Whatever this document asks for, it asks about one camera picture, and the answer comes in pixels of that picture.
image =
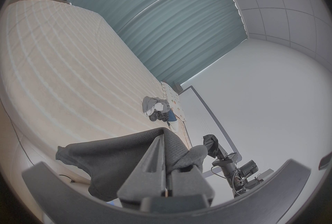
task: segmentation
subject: bed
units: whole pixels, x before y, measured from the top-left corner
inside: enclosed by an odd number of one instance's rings
[[[163,85],[99,14],[58,1],[20,0],[7,7],[0,33],[0,164],[39,219],[23,170],[44,161],[88,184],[85,172],[55,161],[58,146],[168,127],[142,111],[145,96],[167,99]],[[177,119],[177,135],[190,148],[184,118]]]

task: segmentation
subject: clothing pile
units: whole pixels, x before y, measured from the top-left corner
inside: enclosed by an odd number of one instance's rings
[[[146,96],[143,99],[142,105],[145,116],[149,117],[152,122],[161,120],[163,122],[167,122],[173,133],[177,133],[179,131],[178,120],[176,119],[176,116],[171,110],[171,107],[166,99]]]

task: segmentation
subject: gray cloth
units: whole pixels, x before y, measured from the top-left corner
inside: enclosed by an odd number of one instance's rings
[[[104,201],[117,198],[117,191],[137,166],[153,140],[164,135],[165,166],[169,174],[175,169],[196,165],[200,171],[208,150],[195,146],[188,150],[181,139],[160,127],[136,134],[58,147],[56,159],[74,165],[91,177],[89,193]]]
[[[159,97],[144,97],[143,99],[143,112],[146,113],[148,110],[151,110],[152,107],[160,102],[164,105],[164,109],[161,113],[169,112],[171,107],[166,99],[160,99]]]

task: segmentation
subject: black cable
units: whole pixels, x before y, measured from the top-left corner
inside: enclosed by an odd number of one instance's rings
[[[12,119],[9,117],[9,114],[7,113],[5,107],[3,106],[2,101],[1,101],[1,104],[2,104],[2,107],[3,107],[4,111],[5,111],[5,113],[7,114],[8,118],[9,118],[9,120],[10,120],[10,123],[12,124],[12,127],[13,127],[13,129],[14,129],[14,131],[15,131],[16,137],[17,137],[17,139],[18,139],[18,141],[19,141],[19,143],[20,143],[20,145],[21,145],[21,147],[22,147],[22,149],[23,149],[25,155],[27,156],[27,158],[28,158],[28,160],[31,162],[31,164],[32,164],[32,165],[35,165],[35,164],[32,163],[31,159],[30,159],[29,156],[27,155],[27,152],[24,150],[24,148],[23,148],[23,146],[22,146],[22,143],[21,143],[21,141],[20,141],[20,139],[19,139],[19,136],[17,135],[17,132],[16,132],[16,130],[15,130],[15,127],[14,127],[14,124],[13,124],[13,122],[12,122]]]
[[[218,166],[213,166],[213,167],[211,168],[211,172],[212,172],[214,175],[217,175],[217,176],[219,176],[219,177],[222,177],[222,178],[226,179],[225,177],[223,177],[223,176],[220,176],[220,175],[219,175],[219,174],[217,174],[217,173],[214,173],[214,172],[213,172],[213,170],[212,170],[214,167],[218,167]]]
[[[69,178],[69,179],[70,179],[70,183],[75,182],[72,178],[70,178],[70,177],[67,176],[67,175],[59,174],[59,176],[65,176],[65,177]]]

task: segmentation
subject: curtain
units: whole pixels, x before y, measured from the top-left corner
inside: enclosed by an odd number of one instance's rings
[[[99,13],[160,81],[183,83],[247,38],[233,0],[68,0]]]

